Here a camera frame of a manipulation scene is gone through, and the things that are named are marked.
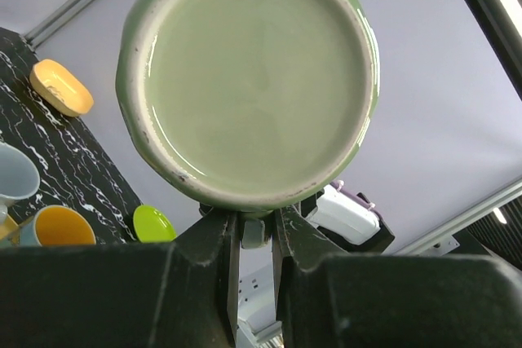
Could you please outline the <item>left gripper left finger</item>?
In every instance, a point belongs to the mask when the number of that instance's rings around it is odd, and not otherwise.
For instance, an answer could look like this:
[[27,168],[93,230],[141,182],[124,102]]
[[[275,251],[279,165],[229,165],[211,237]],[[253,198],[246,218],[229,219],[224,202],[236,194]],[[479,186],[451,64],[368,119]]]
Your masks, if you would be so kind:
[[3,249],[2,346],[235,346],[238,220],[213,209],[170,243]]

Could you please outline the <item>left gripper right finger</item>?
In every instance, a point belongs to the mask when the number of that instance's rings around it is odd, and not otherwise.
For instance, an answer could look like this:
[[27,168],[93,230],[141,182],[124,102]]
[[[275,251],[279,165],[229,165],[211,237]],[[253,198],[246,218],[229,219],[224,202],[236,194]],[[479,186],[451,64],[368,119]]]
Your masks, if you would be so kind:
[[521,276],[506,262],[348,253],[294,207],[274,220],[285,346],[520,346]]

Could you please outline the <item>beige mug blue inside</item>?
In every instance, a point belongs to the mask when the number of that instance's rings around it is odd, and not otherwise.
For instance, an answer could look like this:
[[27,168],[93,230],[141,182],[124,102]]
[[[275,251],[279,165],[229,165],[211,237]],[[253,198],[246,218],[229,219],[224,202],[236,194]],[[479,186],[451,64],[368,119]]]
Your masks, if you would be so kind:
[[73,209],[50,205],[29,219],[17,236],[22,246],[58,246],[96,244],[89,222]]

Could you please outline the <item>white footed mug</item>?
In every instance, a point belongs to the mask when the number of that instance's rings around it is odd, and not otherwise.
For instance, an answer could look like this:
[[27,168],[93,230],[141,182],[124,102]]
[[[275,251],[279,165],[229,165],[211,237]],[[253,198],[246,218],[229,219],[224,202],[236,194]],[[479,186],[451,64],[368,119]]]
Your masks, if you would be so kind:
[[11,206],[34,196],[39,187],[36,165],[21,150],[1,142],[1,224]]

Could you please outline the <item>light green mug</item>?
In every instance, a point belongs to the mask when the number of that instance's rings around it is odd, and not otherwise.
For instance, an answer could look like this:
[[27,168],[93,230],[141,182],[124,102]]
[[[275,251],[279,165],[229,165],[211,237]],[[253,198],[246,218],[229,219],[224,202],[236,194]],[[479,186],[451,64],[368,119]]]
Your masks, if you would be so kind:
[[115,90],[141,157],[184,195],[256,218],[337,180],[380,90],[358,0],[136,0]]

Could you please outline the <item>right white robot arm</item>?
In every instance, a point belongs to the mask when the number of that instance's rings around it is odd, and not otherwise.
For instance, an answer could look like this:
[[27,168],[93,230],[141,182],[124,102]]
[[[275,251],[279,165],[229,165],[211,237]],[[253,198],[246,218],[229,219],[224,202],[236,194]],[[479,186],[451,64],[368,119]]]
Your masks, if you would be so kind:
[[[335,180],[299,202],[298,213],[331,242],[349,253],[382,253],[395,239],[375,204],[351,194]],[[239,279],[238,347],[282,347],[276,321],[273,267],[267,264]]]

